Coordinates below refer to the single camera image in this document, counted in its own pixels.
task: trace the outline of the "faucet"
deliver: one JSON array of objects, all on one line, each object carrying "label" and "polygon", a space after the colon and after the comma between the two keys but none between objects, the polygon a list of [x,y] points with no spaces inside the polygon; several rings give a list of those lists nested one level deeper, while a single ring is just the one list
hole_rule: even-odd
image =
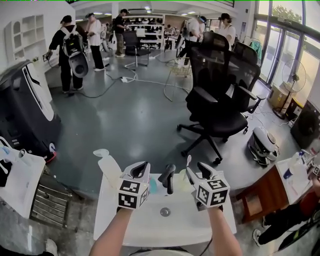
[{"label": "faucet", "polygon": [[176,166],[174,164],[168,164],[165,167],[165,172],[161,174],[158,181],[166,188],[166,192],[171,195],[174,192],[173,177],[175,174]]}]

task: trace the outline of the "black pants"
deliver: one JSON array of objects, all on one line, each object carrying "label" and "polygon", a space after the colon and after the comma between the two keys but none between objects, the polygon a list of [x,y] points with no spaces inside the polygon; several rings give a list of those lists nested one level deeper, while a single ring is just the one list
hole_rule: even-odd
[{"label": "black pants", "polygon": [[264,245],[281,237],[287,230],[307,219],[301,213],[299,203],[289,205],[277,213],[268,214],[265,216],[265,222],[271,226],[259,237],[259,244]]},{"label": "black pants", "polygon": [[[1,256],[2,255],[3,256],[26,256],[26,254],[21,254],[21,253],[7,250],[7,249],[3,248],[1,245],[0,245],[0,255]],[[54,255],[50,252],[45,251],[42,254],[39,254],[38,256],[54,256]]]},{"label": "black pants", "polygon": [[104,63],[102,62],[100,45],[91,45],[91,52],[96,69],[104,69]]},{"label": "black pants", "polygon": [[[61,82],[62,82],[62,90],[64,92],[68,92],[70,90],[70,82],[71,82],[71,67],[69,65],[68,59],[64,59],[60,61],[61,67]],[[83,79],[76,77],[75,74],[72,74],[73,87],[75,89],[79,89],[82,87]]]}]

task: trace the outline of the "forearm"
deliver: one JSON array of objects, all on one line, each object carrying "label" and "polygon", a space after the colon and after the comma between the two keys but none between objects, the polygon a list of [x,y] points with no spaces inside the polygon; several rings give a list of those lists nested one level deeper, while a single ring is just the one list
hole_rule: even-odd
[{"label": "forearm", "polygon": [[132,210],[122,208],[94,243],[90,256],[118,256],[124,241]]},{"label": "forearm", "polygon": [[215,256],[242,256],[240,245],[232,234],[223,212],[217,208],[207,209],[211,228]]}]

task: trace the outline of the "chair base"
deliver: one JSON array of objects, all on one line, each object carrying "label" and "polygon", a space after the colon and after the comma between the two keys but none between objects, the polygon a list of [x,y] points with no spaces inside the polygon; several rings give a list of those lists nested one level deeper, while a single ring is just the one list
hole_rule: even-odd
[{"label": "chair base", "polygon": [[[192,150],[194,147],[196,147],[200,142],[202,142],[203,140],[207,140],[210,144],[210,146],[213,148],[213,150],[215,151],[215,153],[217,154],[217,158],[215,159],[215,161],[213,161],[213,163],[215,165],[218,165],[221,163],[221,161],[223,160],[223,157],[221,156],[219,150],[218,150],[218,146],[216,144],[216,142],[214,140],[211,139],[210,135],[208,135],[207,133],[205,133],[205,130],[204,129],[201,129],[201,128],[196,128],[195,126],[198,126],[200,125],[199,123],[196,123],[196,124],[192,124],[192,125],[184,125],[184,124],[179,124],[176,128],[176,130],[178,132],[181,131],[182,128],[188,130],[188,131],[191,131],[191,132],[194,132],[196,134],[200,134],[200,137],[195,141],[193,142],[186,150],[182,151],[181,152],[181,155],[183,157],[186,157],[189,153],[190,150]],[[228,138],[223,138],[223,141],[224,142],[227,142],[228,141]]]}]

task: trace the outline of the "electric fan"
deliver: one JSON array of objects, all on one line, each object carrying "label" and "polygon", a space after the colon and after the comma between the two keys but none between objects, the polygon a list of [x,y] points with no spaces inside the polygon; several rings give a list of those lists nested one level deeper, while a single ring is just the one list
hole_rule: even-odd
[{"label": "electric fan", "polygon": [[282,107],[275,107],[273,112],[280,119],[285,119],[286,108],[285,105],[292,93],[300,92],[306,83],[306,70],[300,61],[291,59],[287,61],[282,69],[282,81],[288,95]]}]

